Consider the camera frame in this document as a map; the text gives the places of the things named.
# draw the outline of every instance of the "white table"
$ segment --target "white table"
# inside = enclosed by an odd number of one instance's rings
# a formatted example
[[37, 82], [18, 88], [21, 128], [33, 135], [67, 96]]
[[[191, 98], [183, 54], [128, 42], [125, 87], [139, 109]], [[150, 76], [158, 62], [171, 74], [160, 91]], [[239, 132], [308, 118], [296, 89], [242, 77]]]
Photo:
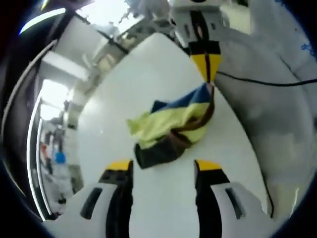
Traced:
[[[84, 184], [96, 182], [111, 161], [133, 158], [126, 119], [151, 108], [154, 100], [180, 98], [203, 82], [196, 66], [161, 34], [126, 56], [98, 87], [78, 126], [78, 157]], [[222, 94], [205, 137], [178, 160], [150, 169], [134, 166], [130, 237], [199, 237], [195, 205], [195, 159], [220, 163], [231, 181], [251, 191], [267, 211], [260, 167], [243, 127]]]

